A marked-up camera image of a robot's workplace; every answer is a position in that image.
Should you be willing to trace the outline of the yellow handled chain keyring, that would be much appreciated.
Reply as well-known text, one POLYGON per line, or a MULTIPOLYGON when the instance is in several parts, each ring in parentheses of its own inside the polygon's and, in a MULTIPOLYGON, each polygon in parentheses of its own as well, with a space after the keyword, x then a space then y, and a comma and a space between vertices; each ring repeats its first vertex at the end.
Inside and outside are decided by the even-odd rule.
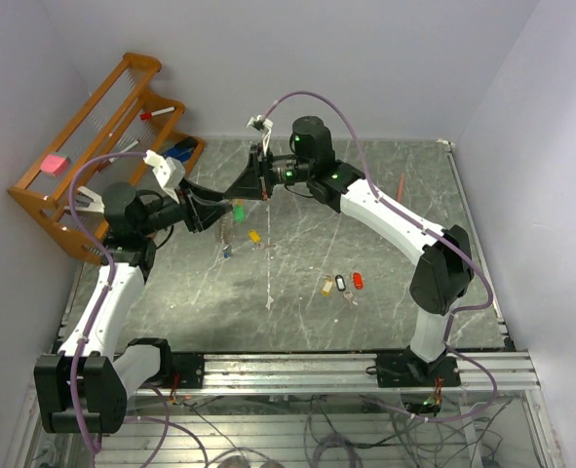
MULTIPOLYGON (((236 199, 231 202, 231 205, 233 210, 234 205, 243 206, 243 201, 236 199)), ((217 239, 219 240, 219 242, 222 244, 223 247, 225 247, 226 245, 231 245, 234 228, 237 224, 239 223, 236 223, 234 221, 232 212, 230 214, 224 215, 220 219, 217 230, 217 239)))

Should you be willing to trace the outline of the green key tag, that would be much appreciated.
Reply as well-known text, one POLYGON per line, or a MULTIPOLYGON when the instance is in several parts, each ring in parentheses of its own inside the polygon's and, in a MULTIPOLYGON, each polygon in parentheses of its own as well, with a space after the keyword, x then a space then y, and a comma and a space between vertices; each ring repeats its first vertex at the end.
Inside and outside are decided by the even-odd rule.
POLYGON ((245 209, 242 205, 234 205, 232 214, 236 223, 241 223, 246 219, 245 209))

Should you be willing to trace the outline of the orange key tag with key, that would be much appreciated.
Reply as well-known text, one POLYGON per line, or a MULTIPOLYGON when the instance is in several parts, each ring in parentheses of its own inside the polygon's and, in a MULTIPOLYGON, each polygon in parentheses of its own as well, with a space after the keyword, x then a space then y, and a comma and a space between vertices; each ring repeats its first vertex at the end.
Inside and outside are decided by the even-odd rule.
POLYGON ((249 230, 248 235, 256 249, 265 250, 269 247, 269 245, 262 239, 261 235, 256 230, 249 230))

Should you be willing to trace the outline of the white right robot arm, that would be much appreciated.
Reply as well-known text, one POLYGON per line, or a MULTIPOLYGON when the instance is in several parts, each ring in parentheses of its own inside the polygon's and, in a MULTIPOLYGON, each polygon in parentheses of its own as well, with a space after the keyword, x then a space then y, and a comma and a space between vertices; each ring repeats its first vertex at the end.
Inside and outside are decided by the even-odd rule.
POLYGON ((445 229, 427 221, 370 185, 364 173, 336 158, 330 130, 318 117, 293 122, 291 152, 282 156, 269 149, 269 119, 252 117, 248 125, 261 132, 262 140, 252 147, 246 169, 225 197, 263 200, 278 185, 303 183, 313 199, 361 222, 399 249, 415 267, 409 292, 418 306, 409 343, 413 356, 404 370, 412 383, 429 384, 440 373, 452 306, 474 278, 467 232, 458 225, 445 229))

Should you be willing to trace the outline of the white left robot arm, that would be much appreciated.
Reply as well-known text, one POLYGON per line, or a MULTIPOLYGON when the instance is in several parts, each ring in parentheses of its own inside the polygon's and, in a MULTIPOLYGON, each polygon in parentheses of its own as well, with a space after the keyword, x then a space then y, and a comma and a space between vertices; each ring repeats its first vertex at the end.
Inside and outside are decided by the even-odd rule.
POLYGON ((97 284, 75 331, 54 354, 41 356, 34 380, 43 428, 48 433, 114 433, 128 399, 143 384, 167 385, 174 374, 164 338, 135 338, 121 355, 115 348, 131 307, 142 296, 158 250, 156 232, 186 224, 210 228, 231 210, 223 194, 186 180, 172 197, 146 201, 148 189, 127 182, 102 194, 109 224, 97 284))

